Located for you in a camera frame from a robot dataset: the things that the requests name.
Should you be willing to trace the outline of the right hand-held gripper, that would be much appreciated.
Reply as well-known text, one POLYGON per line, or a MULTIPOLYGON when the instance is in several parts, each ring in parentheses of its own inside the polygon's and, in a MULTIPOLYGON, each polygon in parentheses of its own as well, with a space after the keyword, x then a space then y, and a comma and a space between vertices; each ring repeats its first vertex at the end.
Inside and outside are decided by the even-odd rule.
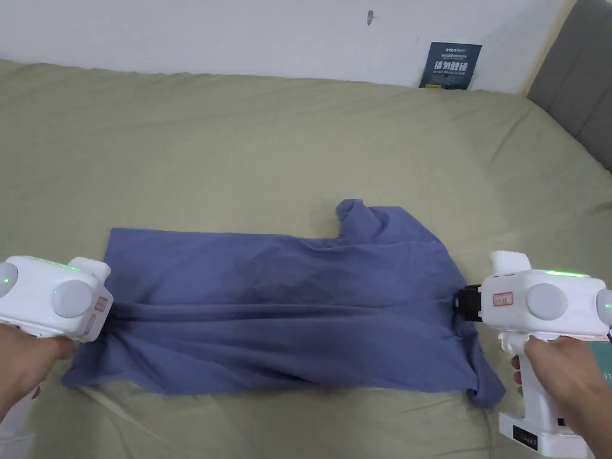
POLYGON ((489 257, 492 275, 461 289, 455 310, 497 330, 503 351, 519 356, 525 413, 501 413, 499 431, 545 457, 586 458, 585 441, 534 375, 524 345, 531 336, 603 340, 611 329, 611 290, 585 274, 533 269, 522 253, 495 251, 489 257))

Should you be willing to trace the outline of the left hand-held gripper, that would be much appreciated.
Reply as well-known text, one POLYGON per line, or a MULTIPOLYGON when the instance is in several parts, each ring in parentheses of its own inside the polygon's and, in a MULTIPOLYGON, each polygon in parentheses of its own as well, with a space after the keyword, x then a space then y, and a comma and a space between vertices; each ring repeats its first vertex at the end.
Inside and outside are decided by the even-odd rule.
POLYGON ((33 256, 1 262, 1 323, 38 338, 95 341, 113 297, 108 264, 82 257, 67 265, 33 256))

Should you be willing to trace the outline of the person's left hand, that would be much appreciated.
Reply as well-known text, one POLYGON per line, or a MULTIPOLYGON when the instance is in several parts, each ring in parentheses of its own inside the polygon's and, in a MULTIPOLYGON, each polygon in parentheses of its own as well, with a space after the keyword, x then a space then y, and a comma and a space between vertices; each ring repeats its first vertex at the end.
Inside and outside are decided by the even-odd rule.
POLYGON ((37 338, 13 326, 1 325, 1 420, 36 389, 58 360, 74 356, 67 337, 37 338))

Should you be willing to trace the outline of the person's right hand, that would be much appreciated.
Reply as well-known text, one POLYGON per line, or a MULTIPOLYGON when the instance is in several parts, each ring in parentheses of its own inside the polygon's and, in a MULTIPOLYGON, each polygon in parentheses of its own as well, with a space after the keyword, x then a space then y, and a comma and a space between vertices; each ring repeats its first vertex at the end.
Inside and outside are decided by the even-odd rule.
POLYGON ((523 417, 499 431, 540 458, 611 458, 611 388, 586 341, 531 336, 511 360, 523 417))

